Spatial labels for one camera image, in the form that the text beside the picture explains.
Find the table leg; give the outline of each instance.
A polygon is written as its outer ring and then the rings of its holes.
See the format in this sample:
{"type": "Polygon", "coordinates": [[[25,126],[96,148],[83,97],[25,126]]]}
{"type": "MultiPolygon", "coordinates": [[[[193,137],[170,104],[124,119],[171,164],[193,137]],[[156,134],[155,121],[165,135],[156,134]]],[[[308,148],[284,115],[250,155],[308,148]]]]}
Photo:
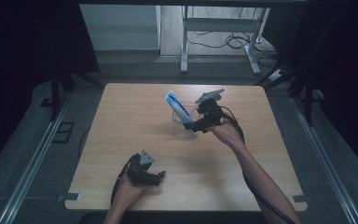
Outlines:
{"type": "Polygon", "coordinates": [[[185,15],[183,18],[183,43],[180,61],[180,72],[187,73],[187,19],[188,6],[185,6],[185,15]]]}
{"type": "Polygon", "coordinates": [[[255,42],[257,40],[258,33],[260,32],[261,25],[263,24],[263,19],[264,19],[265,14],[266,14],[266,9],[262,8],[262,11],[257,18],[255,30],[252,32],[251,42],[249,43],[249,46],[245,46],[245,52],[246,52],[246,55],[248,56],[249,63],[252,66],[252,70],[253,70],[255,76],[260,75],[260,68],[257,65],[257,61],[255,60],[255,56],[254,56],[253,52],[255,50],[255,42]]]}

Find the gray floor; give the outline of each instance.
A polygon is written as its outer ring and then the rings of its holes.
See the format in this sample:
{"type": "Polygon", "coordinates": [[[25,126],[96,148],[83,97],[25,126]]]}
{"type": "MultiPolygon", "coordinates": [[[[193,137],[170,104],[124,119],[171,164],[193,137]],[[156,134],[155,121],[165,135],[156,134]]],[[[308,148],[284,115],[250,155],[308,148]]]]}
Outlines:
{"type": "MultiPolygon", "coordinates": [[[[90,74],[102,83],[197,83],[253,85],[255,77],[244,57],[190,58],[189,73],[179,72],[179,58],[155,55],[99,57],[101,74],[90,74]]],[[[82,136],[91,125],[103,90],[74,76],[76,90],[71,93],[63,122],[74,122],[67,144],[52,143],[26,194],[14,223],[78,223],[87,211],[71,211],[63,206],[65,196],[78,162],[82,136]]],[[[309,208],[300,214],[304,223],[350,223],[337,199],[309,138],[286,93],[290,83],[267,92],[274,116],[281,128],[284,143],[292,159],[309,208]]],[[[34,90],[34,99],[17,131],[0,155],[0,214],[16,186],[23,170],[48,128],[50,108],[40,107],[49,98],[49,84],[34,90]]],[[[314,104],[314,129],[326,149],[339,177],[358,209],[358,160],[314,104]]],[[[55,139],[62,137],[56,134],[55,139]]],[[[173,222],[167,217],[166,222],[173,222]]]]}

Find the wire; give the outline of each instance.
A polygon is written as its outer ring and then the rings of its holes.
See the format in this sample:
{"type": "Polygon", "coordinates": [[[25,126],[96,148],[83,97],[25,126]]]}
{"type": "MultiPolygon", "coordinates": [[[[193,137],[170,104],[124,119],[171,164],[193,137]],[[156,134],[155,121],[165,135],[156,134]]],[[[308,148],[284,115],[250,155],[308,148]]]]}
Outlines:
{"type": "Polygon", "coordinates": [[[83,132],[83,135],[80,138],[78,151],[77,151],[77,155],[78,155],[79,159],[80,159],[80,156],[81,156],[81,154],[83,152],[82,143],[84,141],[84,138],[86,137],[86,134],[90,131],[90,128],[91,127],[88,127],[88,129],[86,129],[86,131],[83,132]]]}

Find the black cable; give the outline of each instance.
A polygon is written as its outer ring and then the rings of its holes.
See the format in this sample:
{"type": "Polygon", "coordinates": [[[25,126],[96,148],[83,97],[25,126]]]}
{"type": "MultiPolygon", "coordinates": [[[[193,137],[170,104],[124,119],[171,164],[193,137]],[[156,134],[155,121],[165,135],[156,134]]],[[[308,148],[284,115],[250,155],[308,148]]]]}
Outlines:
{"type": "MultiPolygon", "coordinates": [[[[223,113],[223,117],[230,120],[231,123],[234,125],[235,129],[240,134],[240,137],[242,139],[242,142],[245,144],[243,131],[240,125],[238,124],[238,121],[235,119],[234,114],[225,106],[220,106],[221,108],[225,108],[228,110],[228,112],[231,114],[231,116],[227,115],[226,113],[223,113]]],[[[249,190],[254,194],[254,196],[257,198],[258,201],[260,201],[262,204],[264,204],[269,210],[271,210],[273,213],[275,213],[278,217],[280,217],[282,220],[284,220],[288,224],[296,224],[290,217],[288,217],[286,214],[281,212],[278,208],[276,208],[274,205],[269,203],[266,199],[261,196],[257,190],[253,187],[253,185],[250,183],[248,178],[246,177],[245,173],[242,171],[243,179],[245,180],[246,185],[248,186],[249,190]]]]}
{"type": "Polygon", "coordinates": [[[78,150],[77,150],[77,156],[79,157],[79,159],[80,159],[81,154],[82,154],[82,152],[83,152],[83,148],[82,148],[81,145],[82,145],[82,143],[83,143],[83,141],[84,141],[84,138],[86,137],[86,134],[90,131],[90,128],[91,128],[91,127],[88,127],[88,129],[86,129],[86,131],[83,132],[83,135],[82,135],[81,138],[80,138],[79,146],[78,146],[78,150]]]}
{"type": "Polygon", "coordinates": [[[112,195],[110,196],[110,204],[111,204],[111,205],[112,205],[112,203],[113,203],[113,200],[115,199],[116,192],[117,192],[117,190],[118,190],[121,177],[127,172],[127,168],[129,167],[130,161],[132,161],[132,159],[133,159],[134,157],[135,157],[135,155],[133,155],[133,156],[130,157],[130,159],[127,161],[127,163],[124,164],[123,169],[121,170],[120,174],[118,174],[118,176],[117,176],[115,186],[113,187],[113,190],[112,190],[112,195]]]}

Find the metal frame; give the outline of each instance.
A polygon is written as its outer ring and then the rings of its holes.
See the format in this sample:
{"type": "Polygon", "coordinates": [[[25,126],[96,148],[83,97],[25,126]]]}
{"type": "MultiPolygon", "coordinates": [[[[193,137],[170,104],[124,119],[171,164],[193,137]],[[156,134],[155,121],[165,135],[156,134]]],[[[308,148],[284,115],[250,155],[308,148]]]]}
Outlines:
{"type": "Polygon", "coordinates": [[[229,18],[189,18],[188,6],[185,6],[183,17],[183,43],[181,53],[180,71],[187,72],[187,32],[188,31],[205,31],[205,32],[241,32],[252,33],[249,46],[245,46],[245,52],[256,76],[260,75],[260,69],[255,60],[253,51],[258,34],[263,24],[266,9],[262,8],[256,20],[254,19],[229,19],[229,18]]]}

